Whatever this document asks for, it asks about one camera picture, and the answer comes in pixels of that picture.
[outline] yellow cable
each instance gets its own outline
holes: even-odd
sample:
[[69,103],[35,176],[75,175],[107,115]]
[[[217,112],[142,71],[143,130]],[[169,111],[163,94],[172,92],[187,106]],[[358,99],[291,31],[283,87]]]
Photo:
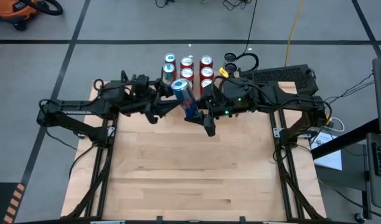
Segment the yellow cable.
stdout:
[[290,30],[290,35],[289,35],[289,39],[288,39],[288,45],[287,45],[287,48],[286,48],[285,66],[288,63],[288,56],[289,56],[289,48],[290,48],[291,36],[293,35],[294,28],[296,28],[297,20],[298,20],[298,17],[300,15],[300,12],[301,12],[301,10],[303,8],[303,4],[304,4],[304,0],[301,0],[300,5],[298,6],[296,17],[294,18],[293,26],[291,27],[291,30]]

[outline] wooden tabletop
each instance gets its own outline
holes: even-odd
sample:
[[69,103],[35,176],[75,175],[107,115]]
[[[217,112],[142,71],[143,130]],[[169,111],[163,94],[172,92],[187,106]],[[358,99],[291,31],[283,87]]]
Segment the wooden tabletop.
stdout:
[[[198,77],[194,83],[198,96]],[[287,92],[296,91],[294,83],[280,86]],[[90,99],[95,96],[92,90]],[[301,113],[285,111],[285,117],[291,126]],[[141,114],[120,115],[104,219],[155,220],[162,215],[164,220],[237,221],[240,216],[248,221],[286,220],[268,114],[220,118],[215,121],[214,137],[183,119],[180,107],[157,124],[149,124]],[[96,116],[86,116],[85,122],[102,124]],[[309,148],[305,140],[299,144]],[[90,145],[89,140],[80,140],[76,157]],[[95,155],[96,149],[74,167],[62,215],[70,213],[87,192]],[[300,190],[326,216],[311,154],[296,148],[293,157]],[[297,217],[290,188],[289,197]]]

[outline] can lid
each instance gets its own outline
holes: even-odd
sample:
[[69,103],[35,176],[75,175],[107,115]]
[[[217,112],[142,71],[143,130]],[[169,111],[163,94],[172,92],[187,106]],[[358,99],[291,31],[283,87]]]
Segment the can lid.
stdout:
[[204,55],[200,61],[204,65],[210,65],[213,62],[213,58],[209,55]]
[[205,67],[205,68],[202,68],[202,75],[204,77],[210,77],[210,76],[214,75],[214,71],[212,68]]
[[173,90],[181,90],[185,88],[187,84],[188,84],[188,80],[186,80],[185,78],[180,78],[178,80],[173,81],[173,83],[171,84],[171,88]]
[[190,57],[183,57],[181,60],[181,63],[185,66],[189,66],[189,65],[192,65],[193,60]]
[[202,81],[202,88],[208,86],[209,84],[211,84],[213,81],[211,79],[205,79]]
[[175,61],[176,56],[173,53],[168,53],[166,56],[164,56],[164,61],[166,62],[173,62]]
[[193,76],[193,70],[190,69],[190,68],[184,68],[181,70],[181,75],[184,77],[184,78],[190,78]]
[[164,71],[164,72],[173,72],[174,69],[175,69],[175,67],[174,67],[174,65],[171,64],[171,63],[167,63],[167,64],[165,64],[164,67],[163,67],[163,71]]
[[233,53],[226,53],[225,56],[223,56],[223,59],[225,59],[226,62],[234,62],[236,61],[236,55]]
[[238,70],[238,67],[234,63],[228,63],[225,65],[225,71],[228,73],[235,73]]

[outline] white cable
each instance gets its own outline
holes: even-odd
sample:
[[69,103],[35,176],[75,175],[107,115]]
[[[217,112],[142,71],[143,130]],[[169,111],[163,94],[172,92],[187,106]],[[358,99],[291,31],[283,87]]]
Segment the white cable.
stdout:
[[338,122],[340,122],[341,126],[342,126],[342,129],[341,130],[338,130],[338,129],[334,129],[334,128],[330,128],[330,127],[326,127],[327,129],[330,129],[330,130],[333,130],[333,131],[338,131],[338,132],[343,132],[346,130],[346,126],[344,125],[344,123],[339,119],[339,118],[334,118],[334,117],[331,117],[330,118],[330,121],[332,120],[336,120]]

